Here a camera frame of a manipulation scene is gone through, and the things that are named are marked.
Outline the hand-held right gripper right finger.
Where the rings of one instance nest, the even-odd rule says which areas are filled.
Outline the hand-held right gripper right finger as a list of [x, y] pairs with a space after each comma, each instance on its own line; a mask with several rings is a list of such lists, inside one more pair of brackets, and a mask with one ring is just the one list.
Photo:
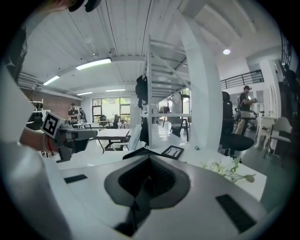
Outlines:
[[174, 207], [152, 210], [133, 235], [137, 240], [256, 240], [275, 222], [252, 195], [219, 174], [164, 159], [190, 180], [187, 195]]

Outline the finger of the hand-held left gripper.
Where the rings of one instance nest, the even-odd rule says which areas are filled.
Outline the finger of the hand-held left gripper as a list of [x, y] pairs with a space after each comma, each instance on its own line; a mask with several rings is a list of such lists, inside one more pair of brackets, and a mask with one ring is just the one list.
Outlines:
[[73, 154], [85, 151], [89, 140], [97, 135], [97, 130], [93, 129], [71, 129], [69, 132], [69, 148]]

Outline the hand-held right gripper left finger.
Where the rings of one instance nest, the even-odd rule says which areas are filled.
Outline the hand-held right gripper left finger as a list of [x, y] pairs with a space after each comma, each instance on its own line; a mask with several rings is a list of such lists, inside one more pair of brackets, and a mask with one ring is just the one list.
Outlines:
[[106, 165], [60, 171], [53, 160], [46, 160], [45, 172], [51, 193], [67, 225], [67, 235], [57, 231], [58, 240], [128, 240], [130, 237], [117, 231], [124, 223], [130, 207], [116, 204], [107, 193], [120, 194], [124, 190], [105, 185], [106, 177], [123, 167], [137, 165], [146, 157], [134, 157]]

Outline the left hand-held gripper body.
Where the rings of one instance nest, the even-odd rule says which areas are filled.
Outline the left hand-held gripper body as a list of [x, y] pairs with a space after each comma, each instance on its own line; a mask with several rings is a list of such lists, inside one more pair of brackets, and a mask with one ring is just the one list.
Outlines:
[[53, 156], [58, 153], [62, 162], [69, 161], [72, 157], [72, 150], [68, 148], [68, 136], [71, 125], [67, 124], [64, 119], [56, 116], [51, 112], [47, 112], [43, 125], [41, 127], [44, 133], [44, 151]]

